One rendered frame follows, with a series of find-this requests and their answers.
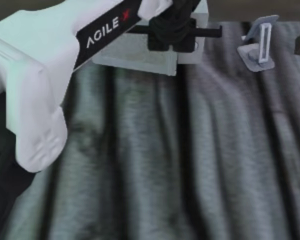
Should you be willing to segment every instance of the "gray stand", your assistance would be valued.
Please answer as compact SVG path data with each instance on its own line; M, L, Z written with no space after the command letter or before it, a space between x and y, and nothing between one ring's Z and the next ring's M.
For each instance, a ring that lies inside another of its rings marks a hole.
M246 43L248 40L256 37L260 32L259 43L239 46L237 51L251 72L260 72L275 67L275 62L269 56L272 25L278 20L278 15L264 16L258 18L252 25L250 31L242 40Z

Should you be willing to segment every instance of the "red x logo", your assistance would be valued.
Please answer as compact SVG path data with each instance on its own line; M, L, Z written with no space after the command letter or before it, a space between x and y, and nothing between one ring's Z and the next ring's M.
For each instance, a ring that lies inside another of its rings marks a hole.
M123 12L123 17L122 17L122 21L125 21L129 18L129 14L130 14L130 9L127 9Z

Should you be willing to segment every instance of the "black label band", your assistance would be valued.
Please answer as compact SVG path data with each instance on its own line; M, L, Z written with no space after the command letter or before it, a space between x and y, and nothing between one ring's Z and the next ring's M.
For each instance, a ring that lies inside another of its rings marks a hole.
M74 70L141 20L138 16L141 1L124 0L78 31L80 51Z

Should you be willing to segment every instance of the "brown bar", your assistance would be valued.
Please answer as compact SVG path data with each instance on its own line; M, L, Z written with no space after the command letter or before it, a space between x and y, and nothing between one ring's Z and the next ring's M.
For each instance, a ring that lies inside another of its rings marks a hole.
M18 10L39 10L61 2L63 0L0 0L0 20ZM208 6L210 21L253 21L272 14L280 15L280 21L300 21L300 0L208 0Z

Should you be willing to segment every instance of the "gray curtain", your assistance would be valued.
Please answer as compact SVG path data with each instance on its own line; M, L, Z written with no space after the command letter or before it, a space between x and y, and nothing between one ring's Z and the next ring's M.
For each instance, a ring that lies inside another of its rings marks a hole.
M177 77L77 72L67 146L2 240L300 240L300 23L275 25L257 74L237 54L249 26L221 24Z

